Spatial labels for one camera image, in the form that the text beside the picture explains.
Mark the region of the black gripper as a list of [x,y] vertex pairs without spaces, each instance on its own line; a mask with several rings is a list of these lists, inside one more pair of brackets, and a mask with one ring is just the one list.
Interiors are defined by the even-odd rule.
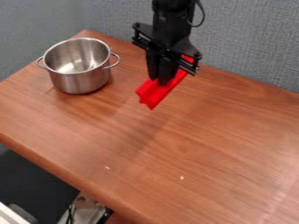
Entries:
[[195,75],[202,53],[190,41],[193,27],[187,22],[134,23],[133,43],[146,51],[150,79],[165,86],[178,69]]

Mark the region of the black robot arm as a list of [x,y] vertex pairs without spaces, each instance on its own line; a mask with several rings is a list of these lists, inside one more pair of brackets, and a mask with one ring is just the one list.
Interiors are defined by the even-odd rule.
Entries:
[[197,74],[202,53],[190,36],[205,22],[206,11],[201,0],[153,0],[153,10],[151,24],[133,24],[133,43],[146,51],[150,79],[163,86],[181,69]]

